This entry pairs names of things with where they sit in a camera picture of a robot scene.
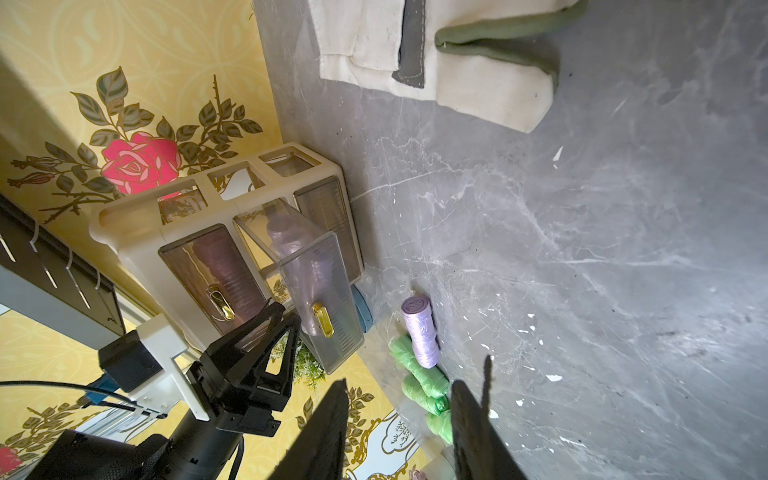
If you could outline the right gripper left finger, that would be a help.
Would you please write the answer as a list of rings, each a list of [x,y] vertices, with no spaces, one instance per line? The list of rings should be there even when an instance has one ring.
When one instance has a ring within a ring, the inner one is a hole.
[[[348,414],[347,383],[335,381],[268,479],[341,479]]]

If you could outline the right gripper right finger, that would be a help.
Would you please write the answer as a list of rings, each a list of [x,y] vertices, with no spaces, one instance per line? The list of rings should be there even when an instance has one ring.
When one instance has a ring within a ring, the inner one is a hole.
[[[526,480],[489,420],[492,359],[483,363],[484,383],[477,401],[462,380],[451,386],[451,426],[457,479]]]

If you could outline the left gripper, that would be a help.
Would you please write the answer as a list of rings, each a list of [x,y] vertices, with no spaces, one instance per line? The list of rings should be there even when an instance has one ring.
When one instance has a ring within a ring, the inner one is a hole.
[[[187,378],[213,427],[273,437],[292,394],[300,317],[277,302],[211,343]]]

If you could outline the beige drawer organizer cabinet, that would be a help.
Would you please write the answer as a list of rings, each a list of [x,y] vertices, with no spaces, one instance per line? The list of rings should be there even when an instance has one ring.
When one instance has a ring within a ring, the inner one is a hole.
[[[296,143],[100,208],[108,246],[198,350],[267,303],[300,318],[326,372],[364,343],[363,262],[339,165]]]

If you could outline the transparent drawer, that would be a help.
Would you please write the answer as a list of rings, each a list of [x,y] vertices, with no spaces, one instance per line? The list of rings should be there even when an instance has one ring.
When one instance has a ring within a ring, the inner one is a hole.
[[[348,279],[357,281],[362,274],[357,235],[338,177],[330,176],[294,193],[299,211],[316,225],[336,234]]]
[[[313,240],[281,258],[272,249],[267,222],[288,214],[311,231]],[[266,280],[278,276],[286,285],[291,305],[301,318],[302,340],[326,373],[337,370],[364,343],[351,285],[335,233],[326,231],[282,199],[267,202],[234,217],[240,231],[269,257],[261,269]]]
[[[159,256],[221,334],[256,316],[267,303],[221,223],[161,247]]]

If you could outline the transparent bottom drawer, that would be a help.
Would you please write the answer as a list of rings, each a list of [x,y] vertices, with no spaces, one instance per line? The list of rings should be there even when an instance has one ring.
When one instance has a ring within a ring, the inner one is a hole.
[[[348,279],[357,281],[362,274],[357,235],[338,177],[330,176],[294,193],[299,211],[316,225],[336,234]]]

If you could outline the transparent top drawer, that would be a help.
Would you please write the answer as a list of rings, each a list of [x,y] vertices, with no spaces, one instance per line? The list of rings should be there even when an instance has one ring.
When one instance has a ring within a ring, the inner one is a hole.
[[[221,223],[161,247],[159,256],[221,334],[256,316],[267,303]]]

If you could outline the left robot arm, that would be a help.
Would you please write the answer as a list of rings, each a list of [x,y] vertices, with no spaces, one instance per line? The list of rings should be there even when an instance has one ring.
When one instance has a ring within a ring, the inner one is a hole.
[[[207,419],[187,412],[170,437],[138,445],[64,431],[29,473],[31,479],[215,479],[240,463],[247,435],[274,436],[274,412],[293,383],[300,318],[270,303],[214,341],[187,374]]]

